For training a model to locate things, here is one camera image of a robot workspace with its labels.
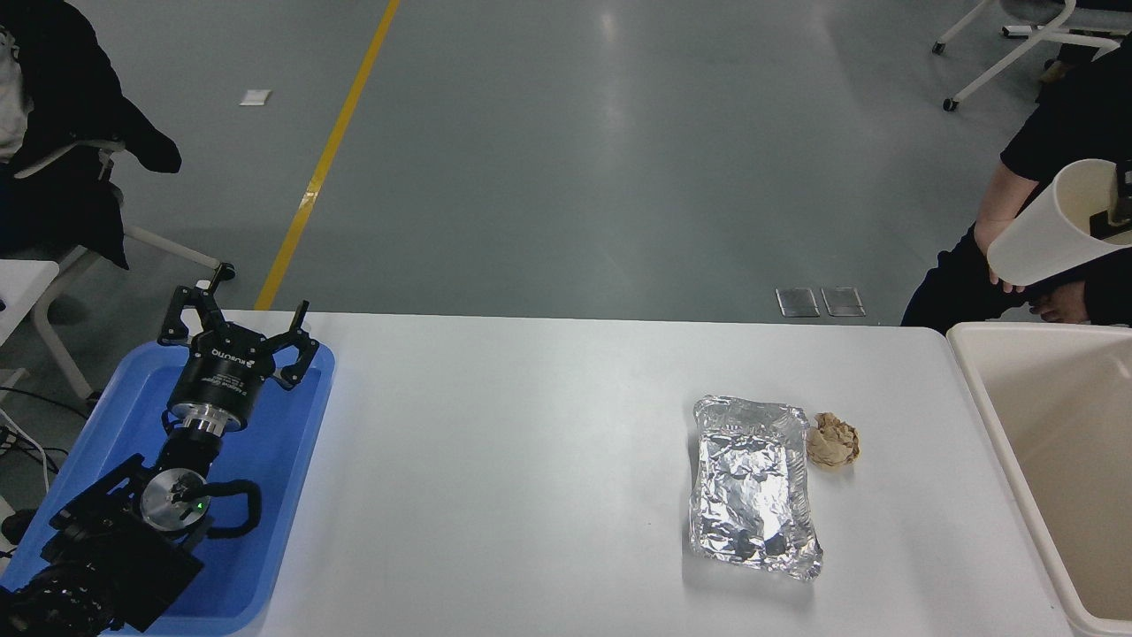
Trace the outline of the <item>person's hand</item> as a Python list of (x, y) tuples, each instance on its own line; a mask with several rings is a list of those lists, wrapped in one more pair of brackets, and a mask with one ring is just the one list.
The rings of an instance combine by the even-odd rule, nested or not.
[(1055, 324), (1089, 324), (1090, 315), (1086, 304), (1086, 282), (1072, 281), (1060, 285), (1046, 294), (1034, 299), (1029, 304), (1031, 315), (1039, 316), (1043, 322)]
[(974, 224), (974, 241), (975, 246), (978, 247), (980, 253), (983, 255), (983, 262), (985, 262), (990, 285), (1001, 289), (1003, 293), (1006, 294), (1021, 294), (1026, 287), (1022, 285), (1015, 285), (1015, 283), (1010, 281), (1002, 279), (993, 267), (990, 267), (990, 260), (988, 259), (990, 244), (996, 241), (996, 239), (998, 239), (1013, 222), (1014, 219), (976, 219)]

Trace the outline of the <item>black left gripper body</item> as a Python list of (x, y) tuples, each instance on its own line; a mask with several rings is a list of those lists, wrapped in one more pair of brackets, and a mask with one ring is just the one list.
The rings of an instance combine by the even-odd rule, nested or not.
[(264, 384), (275, 370), (266, 341), (265, 335), (245, 327), (218, 327), (196, 334), (168, 411), (186, 420), (192, 408), (218, 408), (226, 413), (226, 430), (243, 430)]

